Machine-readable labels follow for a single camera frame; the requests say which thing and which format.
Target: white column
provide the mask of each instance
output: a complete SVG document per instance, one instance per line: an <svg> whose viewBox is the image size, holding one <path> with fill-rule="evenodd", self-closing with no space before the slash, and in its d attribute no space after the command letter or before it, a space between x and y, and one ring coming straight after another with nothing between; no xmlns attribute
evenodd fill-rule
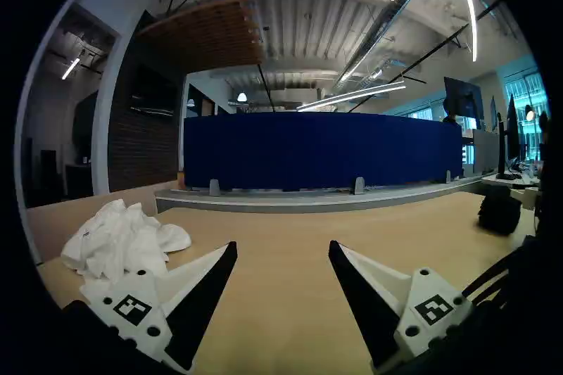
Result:
<svg viewBox="0 0 563 375"><path fill-rule="evenodd" d="M151 0L78 0L91 17L115 36L100 81L92 125L91 171L94 195L109 193L108 129L113 91L125 52L143 12Z"/></svg>

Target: blue fabric divider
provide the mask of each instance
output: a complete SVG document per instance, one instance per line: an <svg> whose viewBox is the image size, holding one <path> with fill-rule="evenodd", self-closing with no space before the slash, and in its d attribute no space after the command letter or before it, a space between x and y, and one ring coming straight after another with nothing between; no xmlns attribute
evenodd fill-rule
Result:
<svg viewBox="0 0 563 375"><path fill-rule="evenodd" d="M254 113L184 121L187 186L320 189L462 174L459 126L360 113Z"/></svg>

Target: air duct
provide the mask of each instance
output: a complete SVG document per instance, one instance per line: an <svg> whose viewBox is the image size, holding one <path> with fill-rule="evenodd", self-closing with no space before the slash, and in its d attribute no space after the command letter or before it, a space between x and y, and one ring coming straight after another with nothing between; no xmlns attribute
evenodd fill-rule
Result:
<svg viewBox="0 0 563 375"><path fill-rule="evenodd" d="M354 53L350 61L346 64L343 72L340 74L336 83L331 89L331 93L334 95L342 93L346 85L348 78L356 71L360 66L361 62L373 51L375 46L381 41L381 38L385 35L387 30L391 27L396 17L401 11L407 6L410 0L395 0L390 1L381 10L377 18L375 19L372 27L369 29L365 40L362 45ZM357 87L363 87L368 82L372 83L373 80L370 79L371 73L366 76Z"/></svg>
<svg viewBox="0 0 563 375"><path fill-rule="evenodd" d="M241 102L237 102L237 101L229 101L228 104L231 107L248 107L248 103L241 103Z"/></svg>

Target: partition foot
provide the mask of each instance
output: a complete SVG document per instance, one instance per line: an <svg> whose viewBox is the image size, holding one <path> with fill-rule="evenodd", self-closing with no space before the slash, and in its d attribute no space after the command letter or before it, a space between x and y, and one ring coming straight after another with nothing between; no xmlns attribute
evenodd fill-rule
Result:
<svg viewBox="0 0 563 375"><path fill-rule="evenodd" d="M221 190L219 190L219 180L211 179L209 181L209 196L221 196Z"/></svg>
<svg viewBox="0 0 563 375"><path fill-rule="evenodd" d="M363 177L356 177L354 181L354 189L352 190L353 195L361 195L365 192L365 181Z"/></svg>

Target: crumpled white towel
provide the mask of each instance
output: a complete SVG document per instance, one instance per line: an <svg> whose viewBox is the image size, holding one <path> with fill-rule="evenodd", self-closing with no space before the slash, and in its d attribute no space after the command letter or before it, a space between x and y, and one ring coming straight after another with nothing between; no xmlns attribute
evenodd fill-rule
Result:
<svg viewBox="0 0 563 375"><path fill-rule="evenodd" d="M166 252L188 248L190 236L173 224L162 225L143 213L141 204L125 207L123 199L105 204L65 244L61 258L87 281L107 277L112 284L125 271L167 273Z"/></svg>

